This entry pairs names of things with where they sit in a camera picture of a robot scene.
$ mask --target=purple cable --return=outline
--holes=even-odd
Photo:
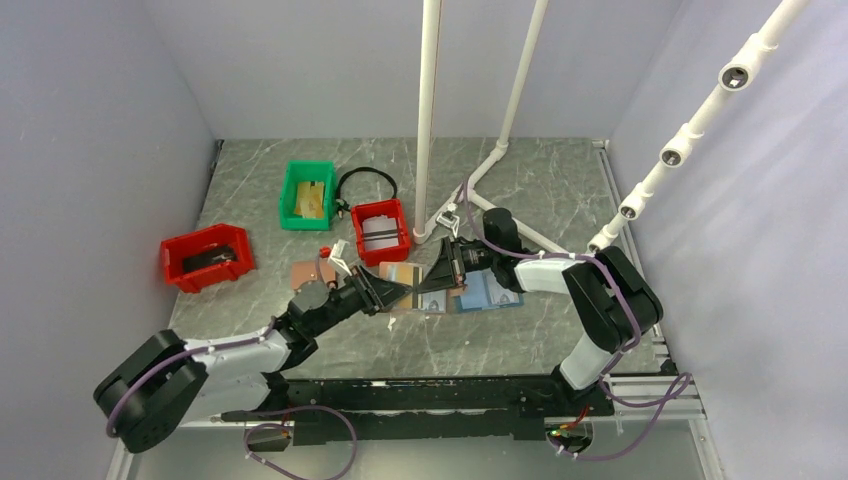
[[[474,235],[476,235],[477,238],[480,239],[480,241],[483,242],[483,244],[485,244],[487,247],[491,248],[492,250],[499,252],[503,255],[509,255],[511,257],[514,257],[514,258],[527,259],[527,260],[536,260],[536,259],[540,259],[540,258],[567,258],[567,259],[573,258],[575,260],[582,260],[582,261],[589,262],[592,265],[594,265],[601,272],[601,275],[604,276],[604,279],[609,284],[609,287],[612,290],[613,295],[615,295],[615,297],[618,299],[618,302],[621,305],[622,310],[624,310],[624,314],[627,317],[627,320],[630,322],[630,326],[633,328],[633,340],[630,341],[629,343],[625,344],[624,346],[622,346],[621,350],[616,352],[616,354],[612,358],[612,360],[610,360],[610,362],[607,364],[607,366],[604,367],[604,369],[601,371],[601,378],[598,379],[598,386],[601,388],[601,390],[603,390],[603,392],[609,398],[620,403],[621,405],[631,407],[631,408],[652,407],[652,406],[656,405],[657,411],[654,413],[654,416],[651,418],[650,422],[648,422],[648,425],[645,427],[645,429],[642,431],[642,433],[640,433],[639,436],[636,437],[636,439],[633,441],[633,443],[628,445],[627,448],[625,448],[624,450],[621,450],[620,452],[614,453],[614,454],[611,454],[611,455],[601,455],[601,456],[594,456],[594,457],[592,457],[592,456],[585,457],[585,456],[579,456],[578,455],[574,458],[579,459],[579,460],[587,460],[587,461],[603,461],[603,460],[614,460],[616,458],[627,455],[628,453],[633,451],[633,449],[635,449],[637,446],[639,446],[639,444],[648,435],[648,433],[651,431],[651,429],[654,428],[654,424],[656,424],[657,419],[660,416],[660,413],[662,413],[662,410],[665,407],[665,404],[668,401],[674,400],[675,398],[680,396],[680,394],[683,393],[683,391],[686,389],[686,387],[689,386],[689,384],[692,382],[692,374],[688,373],[688,372],[683,372],[680,375],[678,375],[677,378],[675,378],[671,382],[671,385],[668,387],[668,390],[665,392],[665,395],[663,395],[662,397],[660,397],[657,400],[652,400],[652,401],[645,402],[645,403],[633,403],[633,402],[629,402],[627,400],[624,400],[621,397],[613,395],[613,393],[609,390],[609,388],[607,388],[606,384],[604,384],[603,375],[606,375],[607,373],[609,373],[618,364],[619,360],[621,360],[621,358],[622,358],[623,352],[627,352],[629,350],[632,350],[632,349],[636,348],[636,346],[639,345],[639,342],[642,339],[642,331],[639,328],[639,323],[636,321],[636,316],[633,315],[633,310],[631,310],[630,305],[628,305],[627,300],[624,298],[624,294],[621,292],[621,289],[615,283],[615,280],[612,278],[612,275],[609,273],[609,270],[607,269],[606,265],[601,263],[600,260],[596,259],[593,255],[586,255],[586,254],[581,254],[581,253],[570,254],[570,253],[560,253],[560,252],[546,252],[542,257],[539,257],[539,255],[529,255],[529,254],[526,254],[526,253],[510,252],[509,250],[504,250],[503,248],[500,248],[497,245],[494,245],[491,242],[489,242],[488,240],[486,240],[485,235],[483,234],[482,231],[480,231],[480,227],[478,227],[477,224],[474,223],[474,216],[472,215],[471,205],[470,205],[469,200],[468,200],[468,179],[467,178],[462,183],[462,188],[456,193],[456,197],[454,198],[454,201],[455,202],[459,201],[460,197],[462,197],[463,204],[465,205],[465,213],[468,217],[468,225],[471,227],[471,230],[474,232]],[[674,390],[674,387],[678,383],[680,383],[681,381],[683,382],[683,385],[681,385],[681,387],[679,389]]]
[[[267,337],[271,330],[273,330],[274,320],[271,320],[271,324],[268,325],[268,328],[265,329],[264,332],[258,337],[248,338],[245,340],[237,340],[234,342],[225,342],[220,343],[218,345],[207,345],[205,347],[197,347],[192,348],[190,350],[185,350],[176,355],[170,356],[165,360],[157,363],[153,368],[148,370],[141,376],[129,389],[127,389],[126,393],[124,393],[121,398],[118,400],[118,403],[115,404],[115,408],[109,413],[109,419],[106,421],[106,435],[112,438],[116,438],[118,436],[117,432],[115,432],[115,422],[118,420],[118,415],[120,415],[121,411],[123,411],[124,407],[127,405],[130,397],[132,397],[145,383],[147,383],[154,375],[161,372],[168,365],[182,360],[184,358],[190,357],[192,355],[196,355],[198,353],[203,353],[209,350],[210,347],[214,347],[215,350],[229,350],[231,348],[244,347],[246,345],[253,345],[255,343],[260,342],[260,338]]]
[[[325,407],[323,405],[304,405],[304,406],[301,406],[301,407],[286,408],[285,410],[275,410],[275,411],[271,411],[271,412],[251,412],[251,413],[256,413],[256,414],[263,415],[263,416],[264,415],[276,416],[276,415],[285,415],[287,413],[310,411],[310,410],[319,410],[319,411],[322,411],[322,412],[327,412],[327,413],[330,413],[332,415],[335,415],[342,422],[344,422],[345,426],[347,427],[348,431],[350,432],[350,438],[351,438],[351,441],[353,442],[353,447],[350,451],[350,460],[347,461],[347,465],[345,465],[344,468],[342,468],[342,470],[339,473],[337,473],[337,474],[333,475],[332,477],[326,479],[326,480],[338,480],[339,478],[342,478],[343,476],[345,476],[345,474],[347,474],[348,470],[350,470],[350,467],[353,466],[353,461],[356,459],[356,442],[357,442],[356,430],[354,430],[353,425],[350,423],[350,420],[348,420],[344,415],[342,415],[341,412],[339,412],[337,410],[333,410],[330,407]],[[260,457],[259,455],[250,451],[250,446],[247,443],[247,440],[250,437],[250,434],[252,434],[253,432],[255,432],[257,430],[268,430],[268,429],[272,429],[272,428],[273,429],[279,429],[279,430],[285,429],[285,427],[283,425],[280,425],[278,423],[262,423],[260,425],[257,425],[255,427],[251,428],[247,432],[245,432],[245,434],[244,434],[244,451],[245,451],[245,453],[247,453],[247,457],[251,458],[253,460],[256,460],[257,462],[261,463],[262,465],[265,465],[266,467],[274,470],[275,472],[277,472],[279,474],[285,475],[285,476],[291,478],[292,480],[308,480],[306,478],[295,475],[295,474],[289,472],[288,470],[280,467],[276,463],[269,462],[268,460],[266,460],[266,459]]]

